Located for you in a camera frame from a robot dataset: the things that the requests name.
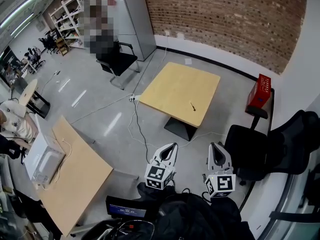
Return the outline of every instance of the pen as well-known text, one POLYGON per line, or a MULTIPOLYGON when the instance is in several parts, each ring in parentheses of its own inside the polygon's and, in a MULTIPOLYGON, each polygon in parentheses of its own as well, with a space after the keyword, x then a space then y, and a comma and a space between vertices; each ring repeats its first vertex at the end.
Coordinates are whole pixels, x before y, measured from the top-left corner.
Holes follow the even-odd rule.
POLYGON ((194 105, 192 105, 191 101, 190 101, 190 104, 191 104, 191 106, 193 108, 193 111, 196 111, 196 109, 195 109, 194 105))

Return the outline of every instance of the gray floor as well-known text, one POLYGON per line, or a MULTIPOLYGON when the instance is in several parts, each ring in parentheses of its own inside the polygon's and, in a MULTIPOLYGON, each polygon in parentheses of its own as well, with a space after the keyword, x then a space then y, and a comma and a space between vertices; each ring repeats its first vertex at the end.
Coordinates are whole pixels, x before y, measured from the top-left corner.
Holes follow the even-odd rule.
MULTIPOLYGON (((159 63, 164 57, 164 50, 156 50, 144 62, 139 62, 142 68, 141 73, 127 70, 120 78, 128 84, 125 90, 120 90, 109 83, 112 75, 102 71, 100 64, 95 62, 95 56, 89 54, 84 49, 74 48, 65 56, 60 54, 43 53, 41 59, 45 59, 45 65, 37 74, 27 75, 28 82, 38 79, 39 93, 51 103, 51 109, 46 117, 50 124, 54 124, 60 115, 73 123, 77 119, 102 108, 125 95, 134 93, 141 94, 151 82, 153 76, 159 72, 167 62, 185 64, 184 55, 167 52, 163 63, 159 63), (51 81, 45 83, 52 77, 55 71, 60 71, 51 81), (86 93, 79 100, 79 103, 72 107, 72 103, 86 90, 86 93)), ((207 172, 206 159, 208 157, 208 146, 210 142, 223 143, 231 125, 237 124, 249 127, 253 117, 244 112, 247 97, 254 86, 254 81, 232 72, 228 69, 192 58, 191 67, 204 70, 221 76, 216 93, 205 115, 200 128, 195 136, 199 136, 186 147, 178 150, 176 161, 176 191, 181 192, 184 188, 190 188, 192 193, 200 195, 206 191, 202 174, 207 172)), ((270 102, 265 106, 270 111, 270 102)), ((92 148, 111 166, 122 171, 140 175, 140 180, 144 179, 146 170, 146 148, 140 142, 133 140, 128 131, 128 124, 134 112, 134 105, 129 102, 129 97, 122 99, 107 108, 94 112, 81 120, 75 122, 73 126, 84 134, 95 139, 92 148)), ((148 158, 150 159, 156 148, 165 144, 176 142, 182 146, 188 142, 173 133, 164 129, 164 125, 169 117, 159 111, 139 104, 138 120, 141 130, 146 137, 148 146, 148 158)), ((268 130, 268 120, 261 119, 257 130, 266 133, 268 130)), ((143 141, 139 133, 136 121, 130 126, 133 137, 143 141)), ((25 194, 37 199, 33 186, 28 179, 26 170, 18 159, 11 160, 11 172, 16 188, 25 194)), ((105 186, 95 197, 90 207, 86 210, 81 222, 99 222, 108 217, 105 205, 106 195, 120 198, 132 199, 139 195, 136 189, 136 182, 130 179, 123 179, 112 175, 105 186)), ((239 206, 247 193, 248 186, 237 185, 237 191, 230 197, 239 206)))

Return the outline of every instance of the brick wall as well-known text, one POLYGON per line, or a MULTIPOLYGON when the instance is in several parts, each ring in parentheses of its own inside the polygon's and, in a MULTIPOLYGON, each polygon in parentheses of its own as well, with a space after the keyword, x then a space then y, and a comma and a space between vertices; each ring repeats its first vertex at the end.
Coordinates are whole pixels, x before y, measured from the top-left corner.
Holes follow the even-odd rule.
POLYGON ((281 74, 307 0, 146 0, 154 34, 207 44, 281 74))

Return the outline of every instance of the red toolbox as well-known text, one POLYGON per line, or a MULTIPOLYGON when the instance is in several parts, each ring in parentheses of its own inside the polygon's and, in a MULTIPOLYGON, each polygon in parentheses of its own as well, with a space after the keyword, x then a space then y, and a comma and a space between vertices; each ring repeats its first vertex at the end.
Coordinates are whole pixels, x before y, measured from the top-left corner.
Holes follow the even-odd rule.
POLYGON ((259 74, 259 78, 249 93, 247 106, 262 108, 270 98, 271 78, 263 74, 259 74))

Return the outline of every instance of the table base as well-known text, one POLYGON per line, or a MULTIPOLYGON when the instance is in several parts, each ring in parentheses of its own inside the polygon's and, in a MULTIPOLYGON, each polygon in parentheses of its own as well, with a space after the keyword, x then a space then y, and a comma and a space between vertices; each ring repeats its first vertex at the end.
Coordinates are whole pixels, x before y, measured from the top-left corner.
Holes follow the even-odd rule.
POLYGON ((49 113, 51 105, 38 92, 35 91, 34 95, 36 95, 41 101, 43 101, 44 105, 40 109, 30 100, 26 107, 30 109, 33 113, 37 113, 40 117, 45 118, 49 113))
POLYGON ((172 132, 175 135, 178 135, 179 137, 187 141, 191 141, 198 128, 173 117, 170 117, 169 121, 165 124, 164 129, 172 132))

